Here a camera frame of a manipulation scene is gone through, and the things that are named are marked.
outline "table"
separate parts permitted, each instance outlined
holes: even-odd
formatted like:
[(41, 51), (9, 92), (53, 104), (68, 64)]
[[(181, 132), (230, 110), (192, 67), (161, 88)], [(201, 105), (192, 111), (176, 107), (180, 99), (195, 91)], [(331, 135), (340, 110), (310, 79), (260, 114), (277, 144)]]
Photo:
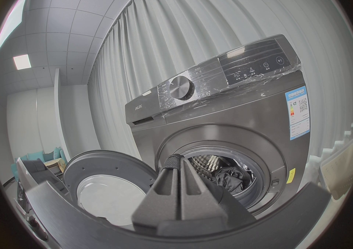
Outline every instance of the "table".
[(51, 160), (51, 161), (45, 162), (44, 164), (48, 169), (59, 167), (61, 172), (64, 172), (64, 169), (66, 168), (66, 164), (63, 158)]

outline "qr code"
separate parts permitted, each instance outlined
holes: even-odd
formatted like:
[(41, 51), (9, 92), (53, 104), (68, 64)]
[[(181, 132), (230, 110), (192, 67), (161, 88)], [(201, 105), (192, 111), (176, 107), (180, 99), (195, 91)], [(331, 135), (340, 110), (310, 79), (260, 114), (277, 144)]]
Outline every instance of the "qr code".
[(300, 110), (300, 113), (306, 111), (307, 109), (308, 109), (308, 102), (307, 102), (307, 99), (306, 99), (306, 98), (300, 99), (300, 100), (299, 100), (299, 110)]

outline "black clothes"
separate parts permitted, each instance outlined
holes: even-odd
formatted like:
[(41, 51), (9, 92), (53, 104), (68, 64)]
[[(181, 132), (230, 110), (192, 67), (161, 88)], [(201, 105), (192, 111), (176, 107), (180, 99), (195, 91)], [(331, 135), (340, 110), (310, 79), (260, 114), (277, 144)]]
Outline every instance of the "black clothes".
[(232, 195), (243, 191), (251, 184), (250, 175), (238, 165), (213, 171), (211, 180), (217, 185), (224, 186)]

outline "plastic wrap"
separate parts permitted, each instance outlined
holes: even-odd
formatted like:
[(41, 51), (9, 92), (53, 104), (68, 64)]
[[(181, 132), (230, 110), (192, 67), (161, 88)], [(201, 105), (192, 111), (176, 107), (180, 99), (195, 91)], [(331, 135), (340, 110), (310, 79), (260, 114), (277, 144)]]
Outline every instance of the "plastic wrap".
[(175, 77), (158, 85), (161, 112), (167, 116), (207, 105), (222, 94), (235, 97), (250, 90), (261, 90), (262, 85), (301, 69), (301, 62), (293, 52), (291, 48), (289, 54), (285, 53), (275, 38), (268, 38), (192, 66), (179, 74), (194, 86), (188, 99), (170, 96), (170, 84)]

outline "washing machine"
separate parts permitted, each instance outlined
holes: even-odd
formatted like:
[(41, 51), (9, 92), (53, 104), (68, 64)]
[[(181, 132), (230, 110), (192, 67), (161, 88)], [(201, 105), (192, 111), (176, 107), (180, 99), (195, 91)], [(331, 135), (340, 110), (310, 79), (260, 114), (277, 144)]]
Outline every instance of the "washing machine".
[(162, 82), (125, 106), (144, 163), (172, 154), (212, 180), (240, 167), (251, 180), (233, 196), (256, 218), (293, 197), (310, 142), (301, 62), (284, 35), (241, 46)]

